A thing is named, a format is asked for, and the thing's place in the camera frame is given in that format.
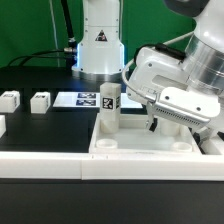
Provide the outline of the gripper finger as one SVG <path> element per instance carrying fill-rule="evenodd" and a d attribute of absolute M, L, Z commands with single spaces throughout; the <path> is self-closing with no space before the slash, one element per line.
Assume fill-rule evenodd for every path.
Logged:
<path fill-rule="evenodd" d="M 201 146 L 202 143 L 206 140 L 208 140 L 212 135 L 212 130 L 209 128 L 202 128 L 200 130 L 197 130 L 193 137 L 197 143 L 198 146 Z"/>

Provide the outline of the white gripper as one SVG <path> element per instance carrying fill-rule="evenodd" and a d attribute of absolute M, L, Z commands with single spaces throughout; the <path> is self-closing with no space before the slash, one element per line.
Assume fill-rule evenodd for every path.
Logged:
<path fill-rule="evenodd" d="M 193 80 L 181 62 L 152 48 L 143 47 L 128 81 L 128 97 L 145 105 L 146 129 L 154 132 L 157 117 L 191 127 L 224 132 L 224 105 L 216 90 Z"/>

